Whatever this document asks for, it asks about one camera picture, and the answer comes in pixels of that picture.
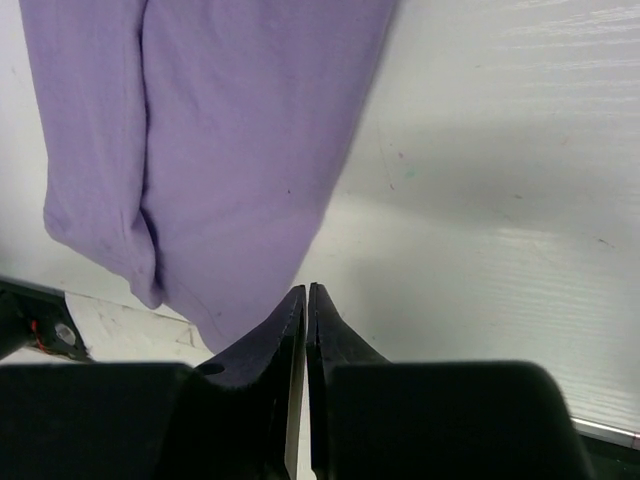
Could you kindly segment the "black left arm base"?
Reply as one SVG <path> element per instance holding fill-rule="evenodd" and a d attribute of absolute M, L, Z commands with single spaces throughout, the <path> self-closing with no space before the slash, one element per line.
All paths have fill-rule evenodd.
<path fill-rule="evenodd" d="M 62 291 L 2 277 L 1 359 L 22 348 L 94 362 Z"/>

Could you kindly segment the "purple t shirt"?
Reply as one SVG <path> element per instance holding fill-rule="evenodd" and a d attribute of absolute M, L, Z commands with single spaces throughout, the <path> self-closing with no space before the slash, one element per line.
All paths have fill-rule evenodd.
<path fill-rule="evenodd" d="M 44 224 L 212 351 L 289 290 L 392 1 L 24 1 Z"/>

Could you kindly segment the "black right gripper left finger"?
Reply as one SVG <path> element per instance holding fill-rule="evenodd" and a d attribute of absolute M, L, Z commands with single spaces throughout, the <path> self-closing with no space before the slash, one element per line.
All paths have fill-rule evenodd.
<path fill-rule="evenodd" d="M 195 368 L 164 442 L 167 479 L 294 479 L 304 380 L 306 290 Z"/>

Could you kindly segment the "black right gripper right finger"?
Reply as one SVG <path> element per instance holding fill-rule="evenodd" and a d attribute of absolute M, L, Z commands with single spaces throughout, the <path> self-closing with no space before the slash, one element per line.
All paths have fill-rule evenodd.
<path fill-rule="evenodd" d="M 340 316 L 325 285 L 312 283 L 307 306 L 306 365 L 310 414 L 311 469 L 318 479 L 329 477 L 327 388 L 337 366 L 387 364 Z"/>

